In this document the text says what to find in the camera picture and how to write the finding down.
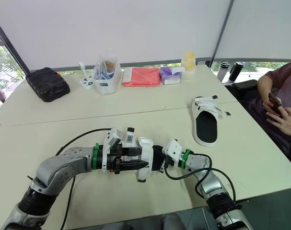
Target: black insole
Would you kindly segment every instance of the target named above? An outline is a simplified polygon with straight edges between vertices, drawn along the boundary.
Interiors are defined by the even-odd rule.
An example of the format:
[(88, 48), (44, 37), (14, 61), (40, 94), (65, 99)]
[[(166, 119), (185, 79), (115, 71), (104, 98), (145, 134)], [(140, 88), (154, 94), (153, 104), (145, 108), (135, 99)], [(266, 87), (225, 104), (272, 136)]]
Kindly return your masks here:
[(217, 120), (211, 113), (202, 111), (196, 118), (197, 136), (200, 140), (213, 143), (218, 138)]

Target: plastic bag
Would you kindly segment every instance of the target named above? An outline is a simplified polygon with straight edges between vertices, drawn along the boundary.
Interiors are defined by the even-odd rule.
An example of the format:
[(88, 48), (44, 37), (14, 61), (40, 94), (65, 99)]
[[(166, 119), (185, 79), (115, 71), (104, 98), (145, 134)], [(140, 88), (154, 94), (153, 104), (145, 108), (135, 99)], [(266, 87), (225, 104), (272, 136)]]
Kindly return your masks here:
[(160, 84), (159, 68), (125, 68), (124, 86), (157, 86)]

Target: black chair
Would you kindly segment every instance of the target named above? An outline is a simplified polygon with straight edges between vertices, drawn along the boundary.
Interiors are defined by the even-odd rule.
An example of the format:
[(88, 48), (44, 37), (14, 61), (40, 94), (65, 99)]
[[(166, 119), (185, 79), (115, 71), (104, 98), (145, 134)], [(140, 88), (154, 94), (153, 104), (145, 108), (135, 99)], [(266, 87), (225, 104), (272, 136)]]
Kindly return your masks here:
[(241, 104), (246, 104), (259, 97), (256, 80), (247, 80), (225, 87)]

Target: black case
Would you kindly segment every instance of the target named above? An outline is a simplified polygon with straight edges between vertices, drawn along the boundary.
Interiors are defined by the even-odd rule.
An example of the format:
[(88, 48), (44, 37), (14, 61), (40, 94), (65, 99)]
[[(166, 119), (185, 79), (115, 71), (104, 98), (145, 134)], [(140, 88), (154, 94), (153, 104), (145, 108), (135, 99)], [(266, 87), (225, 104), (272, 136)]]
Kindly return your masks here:
[(60, 74), (48, 67), (27, 74), (26, 80), (44, 102), (51, 102), (70, 92), (69, 85)]

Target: white slipper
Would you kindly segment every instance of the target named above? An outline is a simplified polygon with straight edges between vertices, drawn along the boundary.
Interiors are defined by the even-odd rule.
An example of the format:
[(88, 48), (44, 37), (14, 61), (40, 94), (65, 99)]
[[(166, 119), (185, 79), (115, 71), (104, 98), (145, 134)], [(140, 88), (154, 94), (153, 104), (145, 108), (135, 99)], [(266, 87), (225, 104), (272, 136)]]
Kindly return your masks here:
[(221, 111), (213, 97), (196, 97), (192, 101), (193, 136), (203, 146), (214, 146), (218, 139), (217, 121), (219, 114), (231, 115)]

